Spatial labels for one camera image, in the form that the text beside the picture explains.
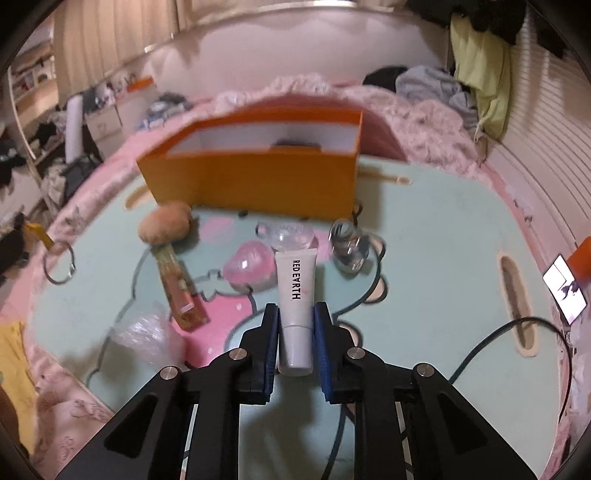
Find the clothes pile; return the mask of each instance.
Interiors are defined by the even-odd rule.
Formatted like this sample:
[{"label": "clothes pile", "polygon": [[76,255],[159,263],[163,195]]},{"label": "clothes pile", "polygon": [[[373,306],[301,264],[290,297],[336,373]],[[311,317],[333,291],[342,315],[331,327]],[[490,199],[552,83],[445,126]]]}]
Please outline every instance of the clothes pile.
[{"label": "clothes pile", "polygon": [[166,120],[193,108],[193,104],[184,95],[166,92],[158,97],[147,111],[146,119],[139,126],[140,130],[152,130],[161,127]]},{"label": "clothes pile", "polygon": [[64,141],[66,131],[66,113],[53,112],[47,117],[47,122],[40,122],[37,131],[30,138],[29,143],[39,141],[39,146],[44,151],[51,151]]},{"label": "clothes pile", "polygon": [[386,88],[411,102],[439,100],[462,117],[464,128],[472,131],[478,125],[478,110],[470,89],[444,69],[419,65],[385,67],[365,77],[364,85]]},{"label": "clothes pile", "polygon": [[63,158],[57,158],[53,162],[41,182],[41,191],[48,199],[47,208],[53,216],[74,196],[76,190],[100,164],[100,160],[94,155],[86,154],[69,164]]}]

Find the cartoon ear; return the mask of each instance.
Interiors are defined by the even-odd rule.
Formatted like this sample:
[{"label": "cartoon ear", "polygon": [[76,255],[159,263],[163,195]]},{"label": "cartoon ear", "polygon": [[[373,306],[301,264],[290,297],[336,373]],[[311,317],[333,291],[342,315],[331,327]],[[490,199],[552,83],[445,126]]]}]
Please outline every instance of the cartoon ear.
[{"label": "cartoon ear", "polygon": [[383,259],[384,255],[386,254],[386,242],[384,242],[383,238],[375,235],[374,233],[370,233],[369,237],[371,238],[372,246],[378,253],[378,260]]},{"label": "cartoon ear", "polygon": [[363,337],[361,336],[361,332],[357,330],[357,327],[351,325],[350,323],[343,322],[340,319],[337,325],[349,331],[349,333],[351,334],[351,338],[353,339],[353,344],[355,346],[361,346],[361,344],[363,343]]},{"label": "cartoon ear", "polygon": [[388,295],[388,284],[386,283],[386,279],[380,277],[378,283],[376,284],[374,291],[369,294],[369,297],[365,299],[363,303],[379,303],[381,302],[386,296]]}]

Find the clothing on shelf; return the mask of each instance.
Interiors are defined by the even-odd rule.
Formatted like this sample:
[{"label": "clothing on shelf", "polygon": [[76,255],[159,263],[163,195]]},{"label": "clothing on shelf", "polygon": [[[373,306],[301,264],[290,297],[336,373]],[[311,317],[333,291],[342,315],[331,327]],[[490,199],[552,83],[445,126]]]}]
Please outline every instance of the clothing on shelf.
[{"label": "clothing on shelf", "polygon": [[55,111],[47,116],[48,122],[51,122],[56,126],[58,133],[64,133],[66,131],[67,112],[66,111]]},{"label": "clothing on shelf", "polygon": [[41,148],[44,148],[49,139],[55,135],[57,135],[57,127],[54,123],[40,123],[31,140],[38,139]]},{"label": "clothing on shelf", "polygon": [[191,108],[193,108],[193,104],[184,95],[171,92],[163,93],[158,97],[158,100],[150,105],[147,117],[139,125],[139,129],[150,130],[161,127],[169,118],[180,115]]}]

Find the metal screw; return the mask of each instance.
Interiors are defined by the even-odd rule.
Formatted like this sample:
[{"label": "metal screw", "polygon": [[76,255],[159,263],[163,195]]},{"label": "metal screw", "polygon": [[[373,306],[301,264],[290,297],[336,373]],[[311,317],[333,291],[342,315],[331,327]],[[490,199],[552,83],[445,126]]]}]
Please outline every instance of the metal screw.
[{"label": "metal screw", "polygon": [[235,348],[234,350],[230,350],[228,355],[230,355],[232,360],[242,360],[243,358],[246,358],[248,352],[244,350],[244,348]]},{"label": "metal screw", "polygon": [[352,346],[349,350],[347,350],[347,355],[349,358],[353,358],[355,360],[359,360],[365,356],[365,350],[358,346]]},{"label": "metal screw", "polygon": [[164,367],[160,371],[160,377],[165,380],[171,380],[178,375],[178,368],[176,367]]},{"label": "metal screw", "polygon": [[435,373],[435,369],[429,364],[418,364],[417,372],[422,377],[430,377]]}]

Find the tube cap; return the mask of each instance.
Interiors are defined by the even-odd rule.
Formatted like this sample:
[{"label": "tube cap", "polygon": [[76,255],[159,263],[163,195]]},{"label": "tube cap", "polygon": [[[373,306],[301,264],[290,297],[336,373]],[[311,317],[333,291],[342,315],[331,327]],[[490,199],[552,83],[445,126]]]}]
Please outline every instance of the tube cap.
[{"label": "tube cap", "polygon": [[282,328],[279,373],[286,377],[303,377],[313,370],[312,330],[298,325]]}]

